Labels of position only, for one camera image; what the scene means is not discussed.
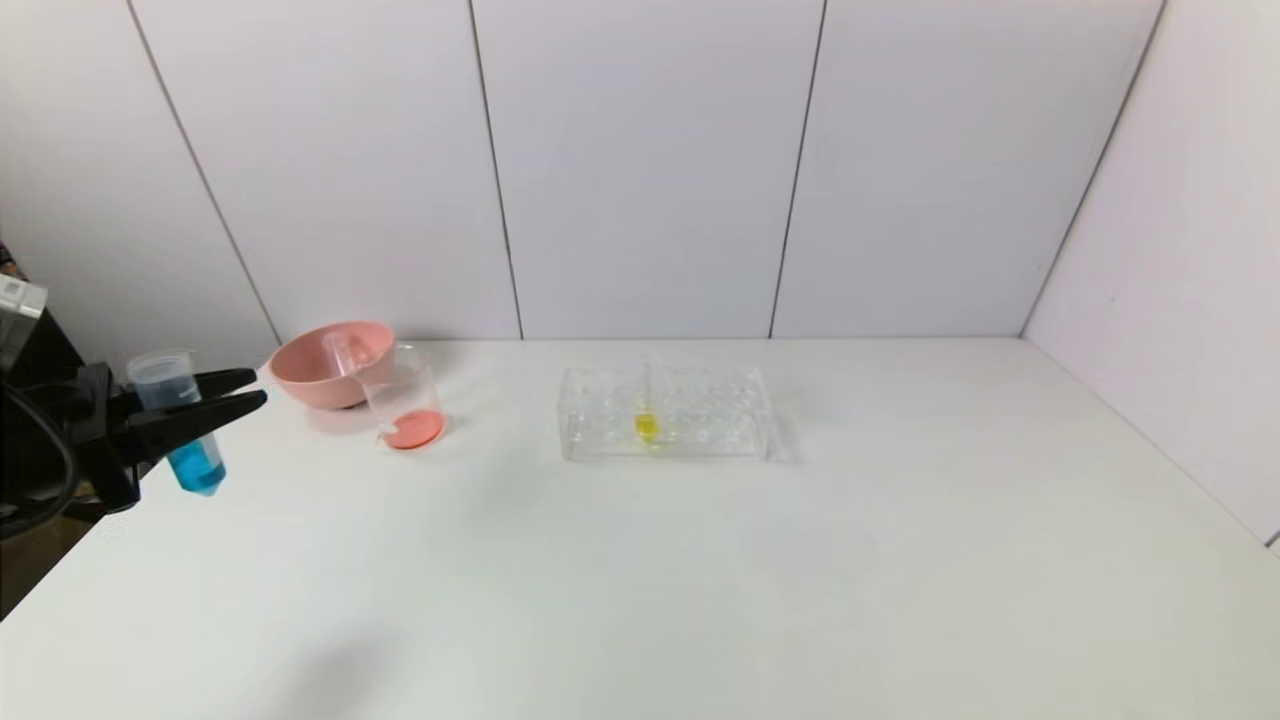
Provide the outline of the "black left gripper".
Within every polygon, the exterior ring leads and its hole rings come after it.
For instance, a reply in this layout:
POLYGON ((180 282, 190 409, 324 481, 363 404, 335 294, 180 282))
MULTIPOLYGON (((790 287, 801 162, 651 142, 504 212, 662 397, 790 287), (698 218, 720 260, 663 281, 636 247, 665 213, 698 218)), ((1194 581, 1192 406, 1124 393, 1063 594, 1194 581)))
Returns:
POLYGON ((132 465, 156 462, 175 450, 255 413, 268 402, 256 389, 232 395, 256 380, 256 372, 168 373, 119 386, 104 363, 60 372, 33 386, 3 383, 3 511, 44 510, 65 489, 67 464, 49 433, 13 398, 18 392, 42 413, 70 446, 76 484, 73 512, 122 512, 140 501, 132 465), (123 457, 113 442, 122 427, 123 457))

